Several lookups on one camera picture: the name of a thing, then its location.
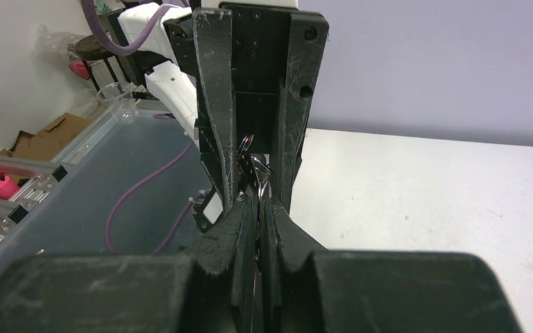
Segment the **white surface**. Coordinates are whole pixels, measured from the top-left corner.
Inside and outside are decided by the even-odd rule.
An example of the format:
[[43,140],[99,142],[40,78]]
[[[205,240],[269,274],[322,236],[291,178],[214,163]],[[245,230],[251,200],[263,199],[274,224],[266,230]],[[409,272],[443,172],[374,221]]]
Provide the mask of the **white surface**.
[[[139,37],[159,7],[157,3],[146,3],[125,10],[120,14],[118,18],[119,25],[130,44]],[[140,51],[152,51],[162,54],[166,59],[173,60],[176,63],[171,42],[169,41],[169,36],[164,29],[163,23],[169,19],[178,19],[188,14],[191,14],[191,8],[170,8],[162,19],[157,22],[148,38],[146,38],[146,41],[138,49]]]
[[330,22],[310,126],[533,145],[533,0],[301,0]]
[[218,8],[219,4],[222,2],[231,2],[243,3],[246,5],[297,8],[297,1],[298,0],[201,0],[201,6],[205,8]]
[[533,148],[308,130],[291,217],[327,248],[473,253],[533,332]]
[[178,123],[185,129],[195,144],[195,119],[197,119],[197,90],[187,74],[180,71],[177,65],[166,61],[155,66],[152,74],[146,74],[148,91],[159,99],[173,112]]
[[62,114],[83,87],[66,64],[34,51],[39,24],[88,34],[77,1],[0,1],[0,149],[19,130],[35,132]]

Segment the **dark gray surface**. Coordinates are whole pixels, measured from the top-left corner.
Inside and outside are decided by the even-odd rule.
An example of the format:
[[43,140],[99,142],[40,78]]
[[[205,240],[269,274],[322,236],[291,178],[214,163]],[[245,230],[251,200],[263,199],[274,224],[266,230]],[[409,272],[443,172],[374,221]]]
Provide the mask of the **dark gray surface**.
[[[0,275],[11,262],[40,249],[43,255],[108,253],[105,221],[112,206],[136,182],[172,160],[188,141],[176,121],[140,117],[115,126],[0,243]],[[121,253],[151,253],[188,198],[209,186],[198,151],[192,148],[120,207],[112,228],[115,248]],[[163,252],[188,246],[200,235],[187,214]]]

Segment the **wall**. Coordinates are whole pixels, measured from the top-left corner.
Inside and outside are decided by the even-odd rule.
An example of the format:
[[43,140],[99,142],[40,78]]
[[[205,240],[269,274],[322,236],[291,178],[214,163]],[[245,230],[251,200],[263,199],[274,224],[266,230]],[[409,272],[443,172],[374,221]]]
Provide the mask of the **wall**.
[[533,145],[533,0],[300,0],[330,22],[311,125]]
[[0,0],[0,149],[19,130],[39,130],[66,111],[82,87],[63,63],[33,50],[39,24],[88,32],[77,0]]

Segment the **clear plastic cup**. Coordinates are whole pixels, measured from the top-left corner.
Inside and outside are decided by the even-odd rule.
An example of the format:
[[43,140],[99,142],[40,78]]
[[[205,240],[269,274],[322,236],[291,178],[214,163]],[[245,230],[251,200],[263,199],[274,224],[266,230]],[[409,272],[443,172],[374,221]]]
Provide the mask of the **clear plastic cup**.
[[134,88],[133,83],[115,82],[102,87],[97,92],[97,100],[104,104],[118,121],[131,123],[137,117]]

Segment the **tabletop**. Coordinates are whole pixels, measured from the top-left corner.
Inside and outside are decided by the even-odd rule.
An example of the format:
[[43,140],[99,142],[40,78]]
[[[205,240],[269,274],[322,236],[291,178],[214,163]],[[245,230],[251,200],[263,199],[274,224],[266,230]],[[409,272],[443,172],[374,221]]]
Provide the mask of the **tabletop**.
[[291,217],[330,249],[473,253],[533,332],[533,147],[307,130]]

